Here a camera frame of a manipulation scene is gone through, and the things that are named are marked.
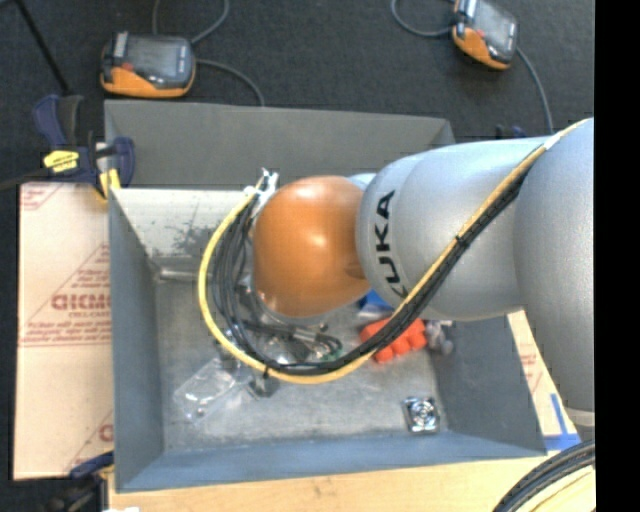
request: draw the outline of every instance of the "blue clamp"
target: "blue clamp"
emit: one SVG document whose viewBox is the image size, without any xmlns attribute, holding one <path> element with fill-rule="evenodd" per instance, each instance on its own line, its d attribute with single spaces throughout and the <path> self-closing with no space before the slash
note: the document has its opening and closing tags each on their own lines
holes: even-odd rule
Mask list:
<svg viewBox="0 0 640 512">
<path fill-rule="evenodd" d="M 126 187 L 133 179 L 135 168 L 133 141 L 128 137 L 116 137 L 99 150 L 79 146 L 75 125 L 81 100 L 81 96 L 60 98 L 52 94 L 33 108 L 36 129 L 51 147 L 51 153 L 44 158 L 47 177 L 53 181 L 89 183 L 106 195 L 101 175 L 107 171 L 101 170 L 97 162 L 108 158 L 109 169 L 116 169 L 120 185 Z"/>
</svg>

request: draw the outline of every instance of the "wire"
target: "wire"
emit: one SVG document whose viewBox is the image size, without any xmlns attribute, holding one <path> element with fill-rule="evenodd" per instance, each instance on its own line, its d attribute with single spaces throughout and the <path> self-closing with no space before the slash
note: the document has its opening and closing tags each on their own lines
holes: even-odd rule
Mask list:
<svg viewBox="0 0 640 512">
<path fill-rule="evenodd" d="M 241 73 L 237 69 L 234 69 L 234 68 L 232 68 L 230 66 L 227 66 L 225 64 L 221 64 L 220 62 L 215 62 L 215 61 L 212 61 L 212 60 L 208 60 L 208 59 L 196 59 L 196 62 L 198 64 L 201 64 L 201 65 L 204 65 L 204 66 L 211 66 L 213 68 L 221 69 L 223 71 L 226 71 L 227 73 L 230 73 L 230 74 L 238 77 L 243 82 L 245 82 L 249 87 L 251 87 L 251 89 L 253 90 L 253 93 L 258 98 L 258 103 L 260 104 L 260 106 L 261 107 L 265 106 L 264 96 L 262 95 L 262 92 L 260 91 L 258 86 L 248 76 L 246 76 L 245 74 Z"/>
<path fill-rule="evenodd" d="M 158 8 L 159 8 L 159 6 L 160 6 L 160 0 L 156 0 L 155 3 L 153 4 L 153 9 L 151 11 L 151 31 L 153 32 L 154 35 L 158 34 Z M 225 20 L 227 19 L 227 17 L 229 16 L 230 9 L 231 9 L 230 1 L 229 0 L 224 0 L 224 8 L 223 8 L 223 11 L 222 11 L 222 14 L 220 15 L 220 17 L 214 23 L 212 23 L 209 27 L 207 27 L 205 30 L 203 30 L 202 32 L 200 32 L 199 34 L 197 34 L 196 36 L 191 38 L 191 40 L 190 40 L 191 44 L 195 46 L 200 41 L 202 41 L 203 39 L 205 39 L 206 37 L 211 35 L 215 30 L 217 30 L 218 27 L 220 27 L 220 25 L 222 25 L 225 22 Z M 240 80 L 245 82 L 252 89 L 253 93 L 256 95 L 256 97 L 258 99 L 258 103 L 260 104 L 260 106 L 261 107 L 265 106 L 264 96 L 263 96 L 262 92 L 260 91 L 259 87 L 248 76 L 246 76 L 244 73 L 238 71 L 235 68 L 232 68 L 231 66 L 227 66 L 226 64 L 222 64 L 220 62 L 215 62 L 213 60 L 196 59 L 196 63 L 200 64 L 200 65 L 203 65 L 203 66 L 210 66 L 212 68 L 216 68 L 216 69 L 220 69 L 222 71 L 226 71 L 227 73 L 229 73 L 231 75 L 234 75 L 235 77 L 239 78 Z"/>
<path fill-rule="evenodd" d="M 594 440 L 568 448 L 536 466 L 525 475 L 494 508 L 494 512 L 514 512 L 555 482 L 596 462 Z"/>
<path fill-rule="evenodd" d="M 445 1 L 449 3 L 454 3 L 452 0 L 445 0 Z M 400 15 L 398 14 L 398 0 L 391 0 L 391 14 L 393 15 L 394 19 L 398 22 L 398 25 L 400 25 L 407 32 L 410 32 L 411 34 L 415 34 L 417 36 L 437 39 L 439 37 L 446 36 L 447 34 L 449 34 L 449 31 L 451 30 L 451 28 L 448 26 L 440 30 L 429 31 L 429 32 L 418 30 L 417 28 L 413 28 L 408 23 L 406 23 L 402 18 L 400 18 Z"/>
<path fill-rule="evenodd" d="M 449 3 L 454 3 L 454 1 L 452 0 L 445 0 Z M 451 27 L 446 27 L 442 30 L 437 30 L 434 32 L 423 32 L 421 30 L 417 30 L 413 27 L 411 27 L 409 24 L 407 24 L 404 20 L 402 20 L 398 14 L 397 11 L 397 4 L 398 4 L 398 0 L 391 0 L 391 14 L 393 15 L 394 19 L 398 22 L 398 24 L 405 29 L 407 32 L 410 32 L 412 34 L 418 35 L 418 36 L 422 36 L 422 37 L 426 37 L 426 38 L 439 38 L 439 37 L 443 37 L 445 35 L 447 35 L 449 33 L 449 31 L 451 30 Z M 520 59 L 522 60 L 522 62 L 524 63 L 525 67 L 527 68 L 527 71 L 529 71 L 529 74 L 531 75 L 531 78 L 533 78 L 533 82 L 536 86 L 536 89 L 538 91 L 538 94 L 540 95 L 540 99 L 542 101 L 542 108 L 543 108 L 543 112 L 544 112 L 544 118 L 545 118 L 545 124 L 547 126 L 547 132 L 549 134 L 553 134 L 553 118 L 551 115 L 551 109 L 549 108 L 549 103 L 547 101 L 547 95 L 545 93 L 544 87 L 542 85 L 542 82 L 540 81 L 540 77 L 538 76 L 538 73 L 536 72 L 533 64 L 531 63 L 531 61 L 529 60 L 529 58 L 526 56 L 526 54 L 520 49 L 519 46 L 516 46 L 516 53 L 517 55 L 520 57 Z"/>
<path fill-rule="evenodd" d="M 549 133 L 554 133 L 553 119 L 551 117 L 551 109 L 549 108 L 549 103 L 547 102 L 547 95 L 544 92 L 544 87 L 542 86 L 540 77 L 538 77 L 538 73 L 536 73 L 536 70 L 533 67 L 533 64 L 531 64 L 531 61 L 525 55 L 525 53 L 520 49 L 519 46 L 516 46 L 516 53 L 518 54 L 518 56 L 524 63 L 525 67 L 529 71 L 529 74 L 531 75 L 531 78 L 533 78 L 533 81 L 536 85 L 536 89 L 538 89 L 538 94 L 540 95 L 540 99 L 542 100 L 542 108 L 544 109 L 544 119 L 545 119 L 545 123 L 547 124 L 547 131 Z"/>
<path fill-rule="evenodd" d="M 248 338 L 242 338 L 242 321 L 239 321 L 237 309 L 234 308 L 234 295 L 230 286 L 225 284 L 228 280 L 228 267 L 224 265 L 227 261 L 235 261 L 234 255 L 229 251 L 230 247 L 236 246 L 237 240 L 234 237 L 242 233 L 243 223 L 251 219 L 248 212 L 257 202 L 257 196 L 264 186 L 265 177 L 261 178 L 252 192 L 238 204 L 220 223 L 214 231 L 207 244 L 198 272 L 198 300 L 202 316 L 207 327 L 234 357 L 252 368 L 269 375 L 273 375 L 281 380 L 299 384 L 318 384 L 329 382 L 341 378 L 364 364 L 375 352 L 388 346 L 419 316 L 424 307 L 444 281 L 445 277 L 452 270 L 455 263 L 469 247 L 470 243 L 504 208 L 517 197 L 520 186 L 524 181 L 533 163 L 546 151 L 548 151 L 558 140 L 564 137 L 585 121 L 576 123 L 562 132 L 549 137 L 544 143 L 531 151 L 494 189 L 483 204 L 467 220 L 458 233 L 453 237 L 440 256 L 429 267 L 420 281 L 413 287 L 405 300 L 398 306 L 391 316 L 389 322 L 375 335 L 347 354 L 331 361 L 320 363 L 298 363 L 282 364 L 259 354 L 248 342 Z M 236 342 L 243 345 L 242 350 L 221 331 L 217 322 L 209 309 L 208 304 L 208 274 L 212 261 L 212 256 L 216 252 L 215 261 L 218 263 L 214 267 L 214 275 L 217 269 L 218 279 L 214 280 L 213 295 L 218 297 L 220 305 L 226 308 L 226 304 L 231 305 L 232 315 L 222 311 L 225 320 L 234 334 L 240 339 Z"/>
<path fill-rule="evenodd" d="M 154 34 L 158 34 L 158 7 L 160 6 L 160 0 L 156 0 L 153 4 L 153 10 L 151 11 L 151 31 Z M 229 0 L 224 0 L 224 8 L 220 17 L 212 23 L 208 28 L 197 34 L 196 36 L 191 38 L 191 44 L 196 45 L 204 38 L 208 37 L 215 30 L 218 29 L 220 25 L 222 25 L 227 17 L 229 16 L 230 10 L 230 2 Z"/>
<path fill-rule="evenodd" d="M 27 6 L 24 4 L 23 0 L 15 0 L 15 4 L 18 6 L 20 14 L 22 14 L 22 18 L 27 23 L 27 26 L 31 31 L 31 35 L 36 40 L 38 48 L 40 48 L 40 52 L 42 53 L 45 60 L 47 61 L 47 64 L 49 65 L 49 69 L 51 70 L 51 72 L 53 73 L 53 76 L 58 82 L 60 89 L 62 89 L 62 95 L 67 96 L 72 94 L 73 91 L 69 86 L 69 83 L 65 80 L 64 75 L 62 74 L 62 71 L 60 71 L 58 63 L 53 58 L 53 55 L 51 55 L 51 52 L 49 51 L 49 47 L 47 46 L 47 43 L 44 41 L 44 38 L 42 37 L 42 33 L 40 32 L 40 30 L 38 30 L 38 26 L 36 25 L 36 22 L 33 20 L 31 13 L 27 9 Z"/>
<path fill-rule="evenodd" d="M 0 181 L 0 192 L 23 185 L 29 181 L 44 181 L 48 176 L 49 174 L 46 169 L 39 169 L 32 174 L 25 174 L 18 176 L 17 178 L 9 178 L 8 180 Z"/>
</svg>

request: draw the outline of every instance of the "cardboard sheet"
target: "cardboard sheet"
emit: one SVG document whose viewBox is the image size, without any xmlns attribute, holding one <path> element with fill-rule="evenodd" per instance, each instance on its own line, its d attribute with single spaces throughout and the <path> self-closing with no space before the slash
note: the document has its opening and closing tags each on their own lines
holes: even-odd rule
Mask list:
<svg viewBox="0 0 640 512">
<path fill-rule="evenodd" d="M 106 209 L 86 185 L 21 189 L 15 479 L 113 447 Z"/>
</svg>

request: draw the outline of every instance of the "orange object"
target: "orange object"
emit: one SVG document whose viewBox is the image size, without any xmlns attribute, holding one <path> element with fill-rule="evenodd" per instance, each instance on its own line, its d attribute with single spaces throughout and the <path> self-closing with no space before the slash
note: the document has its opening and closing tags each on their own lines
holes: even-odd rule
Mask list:
<svg viewBox="0 0 640 512">
<path fill-rule="evenodd" d="M 342 176 L 314 176 L 283 186 L 267 202 L 253 247 L 255 288 L 268 308 L 313 317 L 367 293 L 355 235 L 362 195 Z"/>
<path fill-rule="evenodd" d="M 367 325 L 360 331 L 360 340 L 364 343 L 382 329 L 387 322 L 389 322 L 389 319 L 385 318 Z M 419 350 L 426 345 L 427 335 L 424 330 L 424 321 L 418 318 L 391 345 L 376 352 L 373 358 L 378 363 L 386 363 L 396 356 L 401 356 L 412 350 Z"/>
</svg>

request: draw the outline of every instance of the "orange device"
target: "orange device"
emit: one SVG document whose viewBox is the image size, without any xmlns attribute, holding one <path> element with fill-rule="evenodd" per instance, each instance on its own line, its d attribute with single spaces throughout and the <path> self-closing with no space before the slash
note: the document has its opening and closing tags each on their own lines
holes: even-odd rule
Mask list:
<svg viewBox="0 0 640 512">
<path fill-rule="evenodd" d="M 114 34 L 102 53 L 100 83 L 113 94 L 176 98 L 193 84 L 191 43 L 181 37 Z"/>
<path fill-rule="evenodd" d="M 493 69 L 507 69 L 516 53 L 518 23 L 487 0 L 456 0 L 453 41 L 464 53 Z"/>
</svg>

